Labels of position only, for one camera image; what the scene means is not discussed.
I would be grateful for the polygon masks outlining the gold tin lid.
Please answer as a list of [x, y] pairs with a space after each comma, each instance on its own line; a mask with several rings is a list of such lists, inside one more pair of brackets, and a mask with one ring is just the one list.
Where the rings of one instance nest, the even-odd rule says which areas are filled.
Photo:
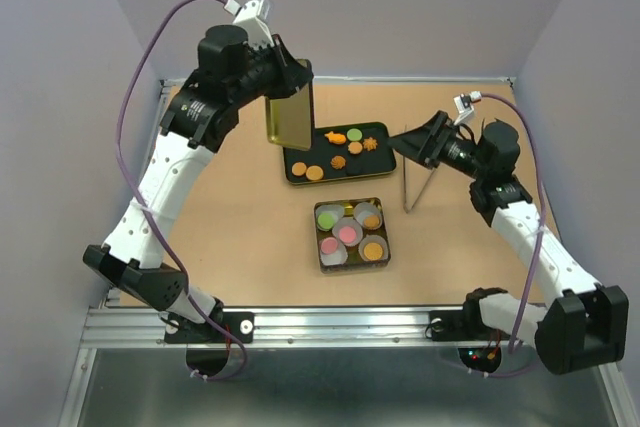
[[[297, 59], [312, 64], [308, 59]], [[265, 120], [267, 140], [280, 147], [308, 151], [313, 144], [315, 128], [313, 80], [302, 92], [287, 98], [274, 100], [267, 97], [267, 89], [279, 80], [282, 73], [274, 70], [266, 82]]]

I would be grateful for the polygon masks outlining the metal tongs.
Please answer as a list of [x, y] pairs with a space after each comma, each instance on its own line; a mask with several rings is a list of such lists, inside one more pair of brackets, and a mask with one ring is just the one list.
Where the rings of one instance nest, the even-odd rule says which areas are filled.
[[432, 178], [434, 174], [437, 172], [436, 169], [429, 169], [428, 175], [424, 179], [420, 189], [414, 195], [414, 197], [410, 196], [410, 178], [408, 172], [407, 159], [405, 157], [401, 160], [401, 172], [402, 172], [402, 182], [401, 182], [401, 192], [402, 192], [402, 208], [406, 214], [411, 214], [417, 204], [420, 202], [425, 192], [429, 188]]

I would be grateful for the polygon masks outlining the orange round cookie packed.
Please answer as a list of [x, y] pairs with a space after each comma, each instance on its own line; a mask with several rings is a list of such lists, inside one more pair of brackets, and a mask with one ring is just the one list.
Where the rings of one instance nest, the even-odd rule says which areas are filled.
[[380, 225], [380, 218], [377, 215], [370, 215], [363, 220], [362, 224], [366, 229], [375, 230]]

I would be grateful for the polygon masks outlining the pink round cookie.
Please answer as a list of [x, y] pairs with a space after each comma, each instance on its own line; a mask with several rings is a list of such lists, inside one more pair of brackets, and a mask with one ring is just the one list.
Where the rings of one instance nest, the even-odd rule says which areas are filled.
[[343, 243], [349, 244], [357, 239], [357, 232], [351, 226], [343, 226], [340, 228], [338, 236]]

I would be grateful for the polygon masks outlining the green round cookie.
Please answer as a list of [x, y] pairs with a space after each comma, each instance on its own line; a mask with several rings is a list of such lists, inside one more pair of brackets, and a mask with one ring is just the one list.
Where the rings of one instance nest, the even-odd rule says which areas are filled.
[[324, 231], [331, 230], [336, 223], [335, 216], [330, 212], [322, 212], [317, 217], [318, 228]]

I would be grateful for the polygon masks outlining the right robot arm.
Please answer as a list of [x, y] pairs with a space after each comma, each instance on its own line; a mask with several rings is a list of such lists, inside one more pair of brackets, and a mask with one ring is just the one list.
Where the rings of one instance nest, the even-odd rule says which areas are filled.
[[422, 167], [446, 165], [471, 178], [474, 210], [527, 267], [525, 284], [538, 285], [544, 304], [534, 306], [503, 288], [477, 288], [467, 294], [456, 328], [472, 338], [505, 333], [533, 347], [556, 375], [621, 360], [629, 299], [621, 287], [605, 286], [585, 271], [546, 226], [542, 206], [515, 175], [521, 153], [517, 130], [495, 120], [478, 138], [460, 131], [439, 111], [388, 144]]

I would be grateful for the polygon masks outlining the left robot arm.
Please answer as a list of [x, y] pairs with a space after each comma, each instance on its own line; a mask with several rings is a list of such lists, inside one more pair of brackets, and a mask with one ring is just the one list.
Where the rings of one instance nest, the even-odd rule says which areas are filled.
[[199, 340], [226, 331], [222, 302], [191, 285], [167, 238], [195, 181], [238, 125], [239, 111], [260, 97], [287, 99], [313, 79], [262, 22], [219, 25], [197, 47], [198, 66], [159, 124], [148, 167], [132, 188], [120, 222], [83, 261], [104, 280], [158, 312], [188, 322]]

